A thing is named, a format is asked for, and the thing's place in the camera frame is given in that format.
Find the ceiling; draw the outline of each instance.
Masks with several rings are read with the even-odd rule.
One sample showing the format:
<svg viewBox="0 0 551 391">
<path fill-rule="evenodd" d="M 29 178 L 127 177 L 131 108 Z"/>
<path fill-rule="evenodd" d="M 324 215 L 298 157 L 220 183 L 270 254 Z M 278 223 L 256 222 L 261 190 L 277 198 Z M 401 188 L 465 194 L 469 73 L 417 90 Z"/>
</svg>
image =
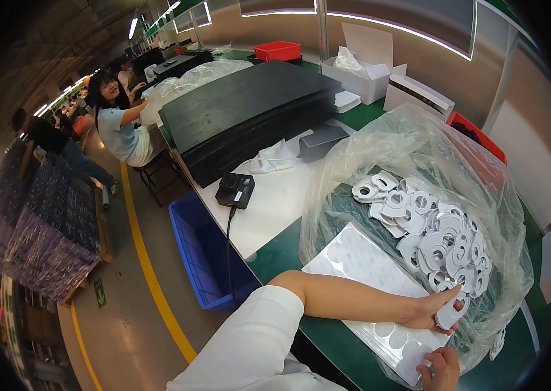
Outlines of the ceiling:
<svg viewBox="0 0 551 391">
<path fill-rule="evenodd" d="M 55 82 L 62 90 L 73 84 L 73 73 L 78 78 L 89 74 L 128 48 L 131 19 L 145 2 L 16 2 L 25 7 L 21 17 L 0 19 L 5 21 L 0 34 L 0 153 L 13 140 L 9 122 L 15 110 L 35 112 L 56 97 L 47 96 L 48 85 Z"/>
</svg>

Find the yellow floor line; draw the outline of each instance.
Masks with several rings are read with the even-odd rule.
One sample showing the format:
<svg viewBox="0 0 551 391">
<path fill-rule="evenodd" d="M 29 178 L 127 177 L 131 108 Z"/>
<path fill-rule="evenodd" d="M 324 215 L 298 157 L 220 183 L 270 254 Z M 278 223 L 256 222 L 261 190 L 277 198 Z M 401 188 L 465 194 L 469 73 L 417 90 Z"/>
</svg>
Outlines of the yellow floor line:
<svg viewBox="0 0 551 391">
<path fill-rule="evenodd" d="M 137 211 L 134 208 L 134 201 L 132 200 L 132 192 L 130 190 L 128 169 L 124 162 L 121 162 L 121 176 L 123 179 L 123 195 L 125 197 L 125 206 L 128 209 L 128 220 L 130 221 L 132 238 L 134 239 L 134 246 L 137 248 L 137 255 L 139 256 L 139 261 L 141 262 L 143 274 L 146 276 L 147 286 L 150 288 L 152 298 L 154 298 L 156 307 L 158 307 L 162 319 L 167 325 L 172 338 L 176 341 L 176 345 L 180 348 L 180 351 L 186 361 L 191 363 L 197 354 L 180 328 L 176 317 L 174 317 L 174 314 L 171 312 L 171 308 L 169 308 L 165 295 L 162 293 L 161 285 L 158 283 L 158 279 L 154 273 L 154 268 L 152 267 L 150 257 L 147 254 L 146 244 L 143 242 L 143 235 L 141 235 L 141 229 L 139 228 Z"/>
<path fill-rule="evenodd" d="M 95 384 L 95 388 L 97 391 L 102 391 L 102 386 L 100 385 L 100 382 L 97 381 L 97 376 L 95 376 L 95 372 L 93 371 L 93 367 L 91 366 L 91 361 L 89 361 L 89 355 L 87 354 L 87 350 L 84 349 L 84 343 L 82 342 L 82 334 L 80 334 L 80 327 L 78 326 L 78 318 L 76 317 L 76 306 L 72 302 L 72 319 L 74 321 L 74 328 L 76 329 L 76 338 L 78 339 L 78 345 L 80 345 L 80 350 L 82 351 L 82 356 L 84 357 L 84 364 L 87 365 L 87 369 L 89 370 L 89 375 L 91 375 L 91 379 L 93 379 L 93 384 Z"/>
</svg>

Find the black cable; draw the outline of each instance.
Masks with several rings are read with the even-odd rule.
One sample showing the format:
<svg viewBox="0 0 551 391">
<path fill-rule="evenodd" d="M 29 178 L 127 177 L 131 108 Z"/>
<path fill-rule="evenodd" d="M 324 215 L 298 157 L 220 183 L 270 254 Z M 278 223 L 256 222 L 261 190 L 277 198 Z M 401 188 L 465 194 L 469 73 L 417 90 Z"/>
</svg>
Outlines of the black cable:
<svg viewBox="0 0 551 391">
<path fill-rule="evenodd" d="M 230 209 L 230 216 L 228 217 L 228 228 L 225 231 L 225 256 L 228 258 L 228 283 L 230 284 L 230 292 L 233 294 L 234 309 L 238 309 L 236 295 L 234 294 L 233 288 L 233 275 L 230 270 L 230 223 L 233 220 L 234 213 L 236 212 L 236 207 Z"/>
</svg>

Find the blue plastic crate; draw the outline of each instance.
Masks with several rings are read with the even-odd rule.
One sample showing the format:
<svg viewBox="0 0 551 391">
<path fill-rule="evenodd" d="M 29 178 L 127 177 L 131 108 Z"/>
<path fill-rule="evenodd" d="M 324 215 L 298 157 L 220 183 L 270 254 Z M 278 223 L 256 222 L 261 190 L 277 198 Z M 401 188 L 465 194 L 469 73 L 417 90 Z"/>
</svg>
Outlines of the blue plastic crate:
<svg viewBox="0 0 551 391">
<path fill-rule="evenodd" d="M 197 196 L 191 194 L 169 206 L 169 216 L 193 291 L 205 310 L 234 311 L 228 283 L 225 234 Z M 240 305 L 260 286 L 237 252 L 230 247 L 234 293 Z"/>
</svg>

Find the green workbench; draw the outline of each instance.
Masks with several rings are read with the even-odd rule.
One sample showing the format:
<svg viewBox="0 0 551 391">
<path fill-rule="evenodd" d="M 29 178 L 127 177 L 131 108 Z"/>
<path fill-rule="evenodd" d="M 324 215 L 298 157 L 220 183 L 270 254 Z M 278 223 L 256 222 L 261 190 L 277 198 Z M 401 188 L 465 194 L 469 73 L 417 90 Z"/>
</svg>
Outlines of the green workbench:
<svg viewBox="0 0 551 391">
<path fill-rule="evenodd" d="M 248 51 L 232 51 L 223 55 L 229 59 L 246 59 Z M 319 72 L 316 64 L 303 63 L 303 67 Z M 335 119 L 359 130 L 368 122 L 380 117 L 384 100 L 371 105 L 358 105 L 344 114 L 337 114 Z M 161 129 L 170 142 L 166 129 Z M 526 242 L 534 265 L 536 283 L 528 294 L 526 301 L 530 306 L 536 323 L 541 345 L 551 334 L 551 304 L 546 305 L 538 288 L 541 264 L 542 233 L 534 218 L 524 207 L 526 215 Z M 271 239 L 256 252 L 248 262 L 258 280 L 264 285 L 273 277 L 286 270 L 301 270 L 302 263 L 298 256 L 301 218 L 284 231 Z M 402 390 L 397 383 L 384 376 L 375 355 L 361 342 L 341 321 L 304 316 L 299 325 L 302 332 L 311 342 L 350 380 L 362 390 Z M 534 346 L 530 330 L 521 311 L 507 326 L 506 344 L 495 361 L 485 357 L 472 371 L 460 378 L 459 390 L 497 390 L 509 385 L 524 365 L 529 365 L 534 356 Z"/>
</svg>

